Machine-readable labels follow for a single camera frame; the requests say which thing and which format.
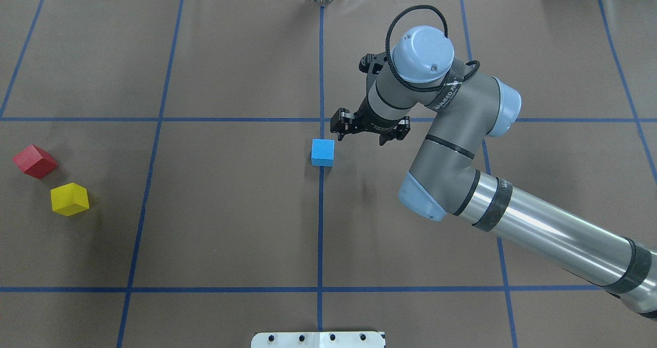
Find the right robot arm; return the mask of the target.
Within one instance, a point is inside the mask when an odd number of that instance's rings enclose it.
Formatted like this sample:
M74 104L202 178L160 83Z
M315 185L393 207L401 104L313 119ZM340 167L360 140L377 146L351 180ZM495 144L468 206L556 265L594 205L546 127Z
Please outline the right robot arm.
M486 137L506 133L521 105L517 90L479 69L479 61L455 55L446 27L406 30L384 51L368 53L357 111L340 108L330 121L338 140L373 133L379 145L403 140L411 130L408 112L420 105L435 113L398 192L410 211L433 221L451 215L473 228L540 255L572 275L618 298L642 317L655 320L655 251L629 237L573 215L474 167L487 153Z

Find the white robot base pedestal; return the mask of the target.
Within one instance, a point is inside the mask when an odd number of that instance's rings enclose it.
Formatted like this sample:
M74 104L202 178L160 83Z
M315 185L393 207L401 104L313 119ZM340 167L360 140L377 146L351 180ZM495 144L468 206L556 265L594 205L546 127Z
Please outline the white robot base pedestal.
M251 347L386 347L384 332L262 332L253 336Z

